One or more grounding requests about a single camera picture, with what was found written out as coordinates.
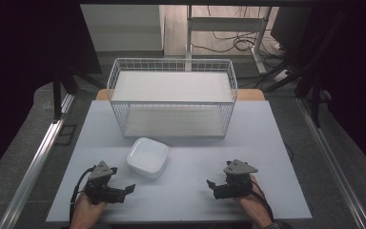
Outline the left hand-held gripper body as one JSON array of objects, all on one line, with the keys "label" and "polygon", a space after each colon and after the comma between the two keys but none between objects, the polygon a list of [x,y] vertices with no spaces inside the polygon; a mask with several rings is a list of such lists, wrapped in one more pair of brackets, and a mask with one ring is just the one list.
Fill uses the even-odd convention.
[{"label": "left hand-held gripper body", "polygon": [[108,185],[112,176],[111,167],[105,161],[100,161],[93,169],[84,189],[92,204],[124,202],[127,195],[125,190],[111,188]]}]

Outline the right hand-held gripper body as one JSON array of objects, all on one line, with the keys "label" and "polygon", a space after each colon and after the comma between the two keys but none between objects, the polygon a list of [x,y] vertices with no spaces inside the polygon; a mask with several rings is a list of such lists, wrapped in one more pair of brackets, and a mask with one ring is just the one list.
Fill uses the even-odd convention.
[{"label": "right hand-held gripper body", "polygon": [[216,185],[213,195],[216,199],[222,198],[241,198],[248,196],[253,190],[251,174],[258,170],[238,159],[232,160],[230,166],[223,169],[226,175],[226,183]]}]

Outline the white square bowl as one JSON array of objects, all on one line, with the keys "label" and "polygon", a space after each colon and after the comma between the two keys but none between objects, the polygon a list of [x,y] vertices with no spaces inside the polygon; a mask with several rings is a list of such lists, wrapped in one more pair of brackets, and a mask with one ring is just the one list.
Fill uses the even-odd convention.
[{"label": "white square bowl", "polygon": [[157,179],[166,168],[170,147],[146,138],[138,138],[127,155],[127,163],[139,175]]}]

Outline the white wire rack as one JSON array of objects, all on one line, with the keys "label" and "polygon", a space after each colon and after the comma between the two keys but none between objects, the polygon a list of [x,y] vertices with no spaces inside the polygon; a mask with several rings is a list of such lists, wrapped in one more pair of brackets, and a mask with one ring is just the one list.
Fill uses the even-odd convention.
[{"label": "white wire rack", "polygon": [[125,137],[223,137],[237,81],[229,59],[118,58],[107,95]]}]

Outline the person's left hand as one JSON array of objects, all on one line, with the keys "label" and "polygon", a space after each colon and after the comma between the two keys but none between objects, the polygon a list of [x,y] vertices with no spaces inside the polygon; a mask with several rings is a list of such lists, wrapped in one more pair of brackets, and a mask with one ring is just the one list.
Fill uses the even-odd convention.
[{"label": "person's left hand", "polygon": [[92,204],[90,198],[82,192],[75,203],[72,219],[79,222],[85,221],[95,223],[99,220],[107,205],[107,202]]}]

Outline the person's right hand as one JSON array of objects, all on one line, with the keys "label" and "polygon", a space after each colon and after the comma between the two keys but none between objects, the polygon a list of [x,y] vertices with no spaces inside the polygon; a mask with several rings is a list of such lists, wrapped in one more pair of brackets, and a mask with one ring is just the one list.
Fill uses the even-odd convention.
[{"label": "person's right hand", "polygon": [[271,219],[268,211],[263,206],[262,201],[253,195],[242,198],[235,198],[234,201],[242,207],[246,215],[254,223],[257,219]]}]

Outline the white foam board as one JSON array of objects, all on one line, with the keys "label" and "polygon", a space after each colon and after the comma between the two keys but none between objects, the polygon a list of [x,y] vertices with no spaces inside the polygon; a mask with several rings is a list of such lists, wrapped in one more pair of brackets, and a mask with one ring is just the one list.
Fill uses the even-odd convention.
[{"label": "white foam board", "polygon": [[150,179],[127,163],[133,139],[122,136],[107,101],[94,101],[72,153],[48,220],[67,221],[73,188],[99,161],[116,168],[111,187],[135,187],[124,203],[110,204],[102,216],[111,223],[243,221],[235,202],[214,197],[208,184],[225,180],[229,160],[246,161],[276,219],[307,219],[311,213],[289,160],[270,104],[239,101],[223,138],[166,138],[170,148],[163,174]]}]

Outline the black metal stand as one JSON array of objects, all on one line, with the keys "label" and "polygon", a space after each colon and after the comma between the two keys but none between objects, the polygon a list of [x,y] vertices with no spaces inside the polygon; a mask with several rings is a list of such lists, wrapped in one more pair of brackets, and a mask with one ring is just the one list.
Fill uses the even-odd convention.
[{"label": "black metal stand", "polygon": [[312,101],[311,101],[311,119],[317,128],[320,127],[319,124],[319,103],[320,103],[320,75],[317,73],[315,75],[314,84],[312,87]]},{"label": "black metal stand", "polygon": [[55,75],[52,80],[53,86],[53,122],[56,123],[62,116],[61,87],[64,87],[68,94],[75,95],[78,91],[77,84],[70,74]]}]

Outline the white power strip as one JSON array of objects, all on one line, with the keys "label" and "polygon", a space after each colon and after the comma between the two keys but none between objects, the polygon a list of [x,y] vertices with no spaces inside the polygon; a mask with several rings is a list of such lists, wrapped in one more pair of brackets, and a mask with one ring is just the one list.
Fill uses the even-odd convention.
[{"label": "white power strip", "polygon": [[279,81],[283,80],[284,78],[286,78],[290,74],[291,74],[290,70],[287,70],[287,69],[282,70],[278,75],[276,75],[274,77],[274,81],[279,82]]}]

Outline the white cabinet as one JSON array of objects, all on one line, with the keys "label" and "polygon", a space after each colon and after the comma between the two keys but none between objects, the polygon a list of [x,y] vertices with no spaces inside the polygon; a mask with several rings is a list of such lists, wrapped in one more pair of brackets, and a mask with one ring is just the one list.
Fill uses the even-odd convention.
[{"label": "white cabinet", "polygon": [[161,52],[165,15],[162,5],[81,4],[97,52]]}]

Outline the dark curtain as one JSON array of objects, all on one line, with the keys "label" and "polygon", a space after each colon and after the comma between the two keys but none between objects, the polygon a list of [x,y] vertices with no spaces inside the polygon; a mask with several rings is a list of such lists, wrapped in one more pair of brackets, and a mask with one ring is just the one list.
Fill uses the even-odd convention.
[{"label": "dark curtain", "polygon": [[0,0],[0,159],[35,91],[74,71],[101,72],[81,0]]},{"label": "dark curtain", "polygon": [[307,36],[332,26],[340,11],[345,18],[314,73],[331,96],[329,110],[366,156],[366,0],[313,10]]}]

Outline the aluminium rail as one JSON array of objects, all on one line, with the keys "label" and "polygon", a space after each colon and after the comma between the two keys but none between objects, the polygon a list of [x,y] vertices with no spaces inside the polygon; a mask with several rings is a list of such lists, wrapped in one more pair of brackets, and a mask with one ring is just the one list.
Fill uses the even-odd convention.
[{"label": "aluminium rail", "polygon": [[321,129],[315,125],[311,117],[312,112],[308,106],[307,101],[302,98],[297,98],[295,102],[297,103],[297,106],[302,112],[306,123],[312,132],[319,151],[322,153],[328,169],[330,170],[334,181],[339,189],[339,192],[343,196],[346,206],[349,208],[349,211],[357,227],[359,229],[366,229],[366,211],[363,208],[358,195],[356,194],[355,190],[353,189],[352,185],[350,184],[349,180],[346,178],[343,170],[341,169],[325,135],[323,134]]},{"label": "aluminium rail", "polygon": [[0,220],[0,229],[13,229],[18,221],[26,202],[31,194],[31,191],[44,167],[44,164],[50,154],[53,143],[58,136],[64,119],[69,112],[74,95],[66,94],[60,105],[60,116],[58,120],[51,123],[46,134],[41,141],[30,166],[24,174],[10,204]]}]

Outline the white desk frame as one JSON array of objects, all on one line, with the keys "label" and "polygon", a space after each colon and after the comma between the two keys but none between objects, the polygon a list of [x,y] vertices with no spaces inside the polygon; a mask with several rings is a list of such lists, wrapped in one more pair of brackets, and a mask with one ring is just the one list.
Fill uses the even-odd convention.
[{"label": "white desk frame", "polygon": [[266,68],[260,57],[260,46],[265,34],[272,7],[265,10],[264,16],[259,18],[233,18],[233,17],[193,17],[193,6],[187,6],[187,44],[185,57],[192,58],[192,32],[193,31],[245,31],[255,32],[256,38],[251,53],[254,63],[260,74],[266,74]]}]

